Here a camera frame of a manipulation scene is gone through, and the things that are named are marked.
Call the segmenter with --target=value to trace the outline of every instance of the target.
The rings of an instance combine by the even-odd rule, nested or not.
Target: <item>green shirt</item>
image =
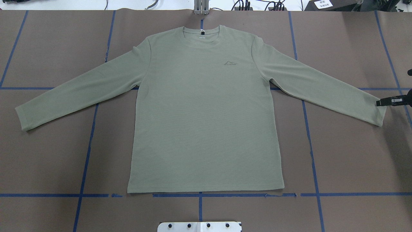
[[[225,26],[180,27],[16,108],[23,130],[139,86],[128,193],[284,188],[269,82],[381,126],[378,98]]]

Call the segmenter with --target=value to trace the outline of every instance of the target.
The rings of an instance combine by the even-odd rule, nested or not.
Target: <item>chest logo print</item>
[[[236,64],[236,63],[233,63],[233,62],[228,61],[228,62],[226,62],[224,65],[237,65],[237,64]]]

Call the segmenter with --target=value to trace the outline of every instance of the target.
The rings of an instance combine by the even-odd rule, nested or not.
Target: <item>crew neck collar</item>
[[[201,48],[201,47],[214,47],[217,44],[219,44],[219,42],[221,41],[223,34],[224,34],[224,30],[225,30],[225,26],[223,25],[219,25],[216,28],[213,29],[209,29],[209,30],[204,30],[205,31],[205,35],[210,35],[210,34],[214,34],[214,33],[219,33],[218,37],[211,41],[210,43],[197,43],[195,41],[192,41],[188,38],[185,37],[185,35],[183,33],[190,33],[190,34],[198,34],[201,35],[200,33],[200,29],[191,29],[191,28],[187,28],[187,27],[181,27],[178,30],[178,33],[180,35],[181,41],[185,44],[188,45],[190,47],[197,47],[197,48]]]

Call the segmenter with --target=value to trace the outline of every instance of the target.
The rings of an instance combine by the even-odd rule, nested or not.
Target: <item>sage green long-sleeve t-shirt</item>
[[[281,189],[270,81],[382,125],[378,98],[222,25],[205,35],[180,27],[148,36],[16,111],[26,131],[138,85],[128,193]]]

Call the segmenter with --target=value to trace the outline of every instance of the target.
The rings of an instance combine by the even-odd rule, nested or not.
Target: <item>shirt's right sleeve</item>
[[[150,64],[146,38],[137,47],[16,107],[24,131],[105,101],[140,85]]]
[[[252,57],[261,76],[287,94],[382,126],[386,107],[376,106],[379,98],[280,53],[257,36]]]

